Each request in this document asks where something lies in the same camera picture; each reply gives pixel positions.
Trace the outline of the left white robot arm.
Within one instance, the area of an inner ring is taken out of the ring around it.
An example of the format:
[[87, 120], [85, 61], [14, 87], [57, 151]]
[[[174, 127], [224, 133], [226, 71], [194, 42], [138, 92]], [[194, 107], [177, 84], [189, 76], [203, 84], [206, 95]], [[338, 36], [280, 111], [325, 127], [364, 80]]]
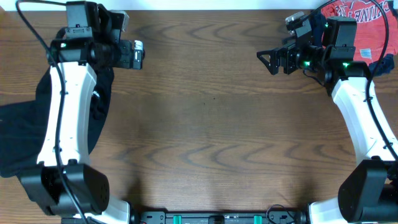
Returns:
[[124, 11], [90, 1], [68, 1], [65, 8], [67, 26], [44, 47], [52, 91], [47, 131], [20, 182], [31, 201], [63, 223], [139, 223], [139, 214], [113, 197], [108, 178], [90, 165], [88, 126], [97, 71], [140, 70], [144, 44], [121, 38], [129, 22]]

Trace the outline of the black t-shirt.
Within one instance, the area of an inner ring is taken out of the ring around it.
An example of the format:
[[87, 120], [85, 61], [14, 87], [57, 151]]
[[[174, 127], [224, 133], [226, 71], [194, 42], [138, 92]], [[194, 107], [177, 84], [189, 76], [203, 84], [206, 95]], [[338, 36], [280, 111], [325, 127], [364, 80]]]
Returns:
[[[92, 152], [108, 115], [114, 70], [97, 70], [88, 124], [88, 152]], [[41, 78], [35, 100], [1, 106], [1, 177], [19, 175], [36, 165], [47, 130], [51, 100], [50, 71]]]

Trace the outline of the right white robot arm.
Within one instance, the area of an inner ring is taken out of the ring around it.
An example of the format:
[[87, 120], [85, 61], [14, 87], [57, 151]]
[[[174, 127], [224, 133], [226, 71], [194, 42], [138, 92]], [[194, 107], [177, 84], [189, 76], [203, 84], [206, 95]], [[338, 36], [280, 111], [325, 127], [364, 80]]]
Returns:
[[397, 221], [397, 138], [374, 91], [370, 69], [354, 59], [356, 21], [329, 17], [316, 45], [308, 17], [285, 20], [291, 38], [257, 53], [271, 74], [311, 71], [337, 105], [351, 137], [356, 168], [338, 195], [311, 203], [300, 223], [389, 223]]

